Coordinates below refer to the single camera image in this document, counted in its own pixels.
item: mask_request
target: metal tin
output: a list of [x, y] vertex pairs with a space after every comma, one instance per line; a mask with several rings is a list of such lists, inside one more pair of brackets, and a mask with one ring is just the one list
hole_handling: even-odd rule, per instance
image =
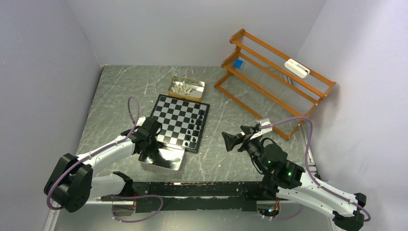
[[165, 159], [171, 161], [171, 168], [152, 165], [153, 161], [147, 157], [144, 161], [139, 160], [140, 165], [144, 170], [170, 175], [179, 178], [182, 173], [182, 164], [184, 160], [184, 148], [171, 144], [165, 144], [165, 147], [159, 149], [160, 155]]
[[[196, 89], [192, 90], [190, 94], [185, 94], [182, 91], [180, 91], [179, 93], [172, 92], [171, 90], [172, 87], [176, 87], [176, 85], [182, 84], [183, 82], [191, 86], [194, 86]], [[177, 97], [180, 99], [201, 102], [201, 100], [203, 99], [203, 95], [204, 95], [204, 87], [205, 87], [205, 83], [202, 81], [191, 79], [191, 78], [174, 76], [171, 79], [171, 82], [170, 82], [170, 85], [168, 86], [167, 91], [168, 91], [169, 96]]]

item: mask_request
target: gray table surface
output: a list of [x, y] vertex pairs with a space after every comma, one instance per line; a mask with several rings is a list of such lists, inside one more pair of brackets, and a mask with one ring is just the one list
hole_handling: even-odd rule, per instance
[[[236, 150], [227, 152], [221, 136], [222, 131], [237, 134], [240, 125], [252, 126], [256, 118], [229, 97], [214, 88], [224, 74], [221, 67], [206, 66], [123, 66], [108, 65], [102, 71], [95, 97], [79, 144], [78, 154], [89, 152], [116, 138], [132, 126], [127, 113], [126, 101], [130, 95], [138, 98], [140, 115], [149, 116], [159, 94], [167, 94], [173, 76], [194, 78], [206, 84], [203, 103], [210, 104], [207, 122], [198, 154], [186, 153], [180, 177], [167, 176], [142, 169], [138, 156], [124, 158], [102, 172], [99, 176], [121, 171], [134, 181], [256, 181], [261, 180], [246, 153]], [[251, 105], [271, 122], [291, 117], [273, 101], [243, 83], [236, 77], [229, 78], [223, 87], [244, 103]], [[131, 106], [136, 114], [135, 103]], [[289, 131], [295, 123], [282, 125]], [[288, 153], [288, 159], [305, 166], [304, 138], [297, 131], [292, 139], [285, 141], [276, 133], [270, 137]]]

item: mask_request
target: chessboard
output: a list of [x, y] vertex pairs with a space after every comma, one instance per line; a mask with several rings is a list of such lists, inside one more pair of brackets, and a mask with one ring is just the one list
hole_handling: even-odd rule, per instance
[[207, 119], [209, 104], [160, 94], [151, 118], [162, 123], [157, 141], [184, 147], [197, 153]]

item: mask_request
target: white device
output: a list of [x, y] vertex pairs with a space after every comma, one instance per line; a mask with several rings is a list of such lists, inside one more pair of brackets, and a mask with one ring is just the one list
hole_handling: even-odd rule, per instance
[[307, 69], [305, 66], [301, 65], [300, 63], [296, 62], [293, 59], [289, 59], [285, 62], [285, 67], [292, 71], [295, 75], [299, 76], [300, 78], [305, 78], [307, 75], [310, 74], [310, 70]]

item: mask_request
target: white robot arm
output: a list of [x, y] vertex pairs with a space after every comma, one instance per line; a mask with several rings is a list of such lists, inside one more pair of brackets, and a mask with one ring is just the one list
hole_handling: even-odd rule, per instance
[[[238, 151], [246, 151], [258, 172], [264, 175], [261, 188], [265, 198], [282, 198], [310, 207], [348, 231], [359, 230], [363, 226], [364, 214], [360, 211], [367, 199], [364, 194], [346, 193], [320, 181], [310, 171], [306, 172], [287, 160], [288, 154], [272, 139], [261, 140], [262, 135], [273, 130], [269, 119], [257, 121], [254, 127], [241, 126], [241, 129], [243, 132], [235, 136], [222, 133], [227, 151], [242, 144]], [[272, 143], [264, 145], [267, 140]]]
[[124, 131], [116, 139], [102, 146], [110, 145], [111, 147], [97, 155], [91, 156], [92, 153], [95, 153], [96, 150], [100, 150], [102, 147], [89, 153], [79, 154], [78, 156], [71, 154], [63, 155], [44, 187], [44, 193], [49, 193], [53, 183], [69, 167], [79, 160], [89, 157], [88, 160], [80, 163], [58, 184], [51, 195], [54, 201], [67, 211], [75, 212], [89, 198], [94, 199], [106, 195], [128, 194], [128, 192], [132, 191], [133, 181], [125, 174], [114, 172], [104, 177], [96, 177], [96, 175], [116, 161], [133, 154], [140, 154], [139, 160], [149, 158], [153, 165], [169, 167], [171, 165], [170, 161], [165, 160], [161, 156], [161, 148], [163, 146], [155, 138], [160, 127], [161, 124], [152, 118], [141, 117], [136, 126], [138, 129], [134, 130], [126, 140], [123, 141], [129, 130]]

